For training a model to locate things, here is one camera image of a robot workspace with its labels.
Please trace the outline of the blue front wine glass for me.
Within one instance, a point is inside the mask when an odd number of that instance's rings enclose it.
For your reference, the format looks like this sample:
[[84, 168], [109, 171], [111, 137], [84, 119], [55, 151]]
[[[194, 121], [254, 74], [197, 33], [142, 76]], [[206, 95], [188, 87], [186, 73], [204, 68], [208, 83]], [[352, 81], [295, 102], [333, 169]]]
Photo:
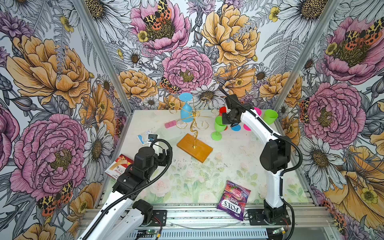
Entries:
[[233, 131], [235, 131], [235, 132], [238, 132], [238, 131], [240, 131], [242, 128], [241, 128], [240, 125], [234, 125], [234, 126], [231, 127], [231, 129], [232, 129]]

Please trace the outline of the pink wine glass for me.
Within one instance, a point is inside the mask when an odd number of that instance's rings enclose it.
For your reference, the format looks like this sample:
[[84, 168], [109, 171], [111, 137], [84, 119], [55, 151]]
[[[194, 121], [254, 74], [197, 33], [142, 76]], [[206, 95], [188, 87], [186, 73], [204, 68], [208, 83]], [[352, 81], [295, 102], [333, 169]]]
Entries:
[[[258, 114], [259, 116], [262, 115], [262, 111], [261, 111], [259, 108], [254, 107], [254, 110], [257, 112], [257, 114]], [[245, 129], [246, 131], [251, 131], [251, 129], [250, 129], [246, 124], [244, 124], [244, 129]]]

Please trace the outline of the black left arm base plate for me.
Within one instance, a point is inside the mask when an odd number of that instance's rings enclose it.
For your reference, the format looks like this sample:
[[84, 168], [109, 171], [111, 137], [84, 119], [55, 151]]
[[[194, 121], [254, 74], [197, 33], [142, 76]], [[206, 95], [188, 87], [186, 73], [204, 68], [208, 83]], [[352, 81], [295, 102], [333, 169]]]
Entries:
[[165, 227], [167, 223], [167, 210], [153, 210], [144, 215], [141, 227]]

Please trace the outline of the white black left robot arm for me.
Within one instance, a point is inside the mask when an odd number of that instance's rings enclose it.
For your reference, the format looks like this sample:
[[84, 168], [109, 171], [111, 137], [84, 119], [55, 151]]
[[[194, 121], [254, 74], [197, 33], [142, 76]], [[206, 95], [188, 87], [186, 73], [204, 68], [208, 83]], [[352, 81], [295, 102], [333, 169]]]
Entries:
[[[168, 148], [157, 154], [155, 142]], [[139, 149], [134, 163], [118, 177], [105, 204], [79, 240], [125, 240], [136, 228], [151, 221], [153, 206], [135, 199], [167, 172], [173, 160], [171, 145], [162, 139], [155, 142]]]

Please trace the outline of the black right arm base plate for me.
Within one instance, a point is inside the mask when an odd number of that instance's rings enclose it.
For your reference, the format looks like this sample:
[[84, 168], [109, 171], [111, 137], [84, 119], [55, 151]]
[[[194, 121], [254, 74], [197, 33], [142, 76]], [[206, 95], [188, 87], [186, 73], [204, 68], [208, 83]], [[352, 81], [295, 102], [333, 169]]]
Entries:
[[247, 217], [251, 226], [291, 225], [287, 210], [249, 209], [247, 210]]

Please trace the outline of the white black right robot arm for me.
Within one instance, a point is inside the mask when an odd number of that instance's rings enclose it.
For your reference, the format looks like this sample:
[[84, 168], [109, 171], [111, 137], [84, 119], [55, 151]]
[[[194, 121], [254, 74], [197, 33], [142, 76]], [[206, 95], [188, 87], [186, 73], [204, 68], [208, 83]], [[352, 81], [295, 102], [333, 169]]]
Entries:
[[294, 227], [294, 209], [283, 197], [283, 178], [284, 174], [300, 167], [303, 161], [300, 149], [290, 138], [274, 131], [256, 110], [242, 105], [236, 95], [227, 95], [225, 101], [229, 112], [222, 114], [223, 124], [244, 123], [263, 143], [260, 163], [268, 173], [262, 220], [273, 224], [286, 219]]

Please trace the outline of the green wine glass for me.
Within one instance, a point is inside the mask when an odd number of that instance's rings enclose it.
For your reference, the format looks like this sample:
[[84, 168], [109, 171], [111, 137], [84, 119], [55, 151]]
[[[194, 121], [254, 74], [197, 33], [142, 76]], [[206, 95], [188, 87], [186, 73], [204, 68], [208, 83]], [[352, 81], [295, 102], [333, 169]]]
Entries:
[[220, 141], [222, 139], [222, 132], [226, 130], [227, 125], [223, 124], [222, 116], [215, 118], [215, 131], [211, 134], [211, 137], [215, 141]]
[[271, 125], [277, 120], [278, 116], [278, 113], [274, 110], [265, 110], [263, 120], [266, 124]]

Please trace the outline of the red wine glass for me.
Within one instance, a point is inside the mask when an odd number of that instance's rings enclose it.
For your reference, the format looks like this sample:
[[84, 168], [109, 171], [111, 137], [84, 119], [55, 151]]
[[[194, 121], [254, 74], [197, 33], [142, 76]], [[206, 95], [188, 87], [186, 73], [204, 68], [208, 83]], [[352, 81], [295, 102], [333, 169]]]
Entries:
[[221, 107], [219, 109], [219, 112], [220, 112], [220, 116], [222, 116], [224, 113], [227, 113], [227, 108], [226, 107]]

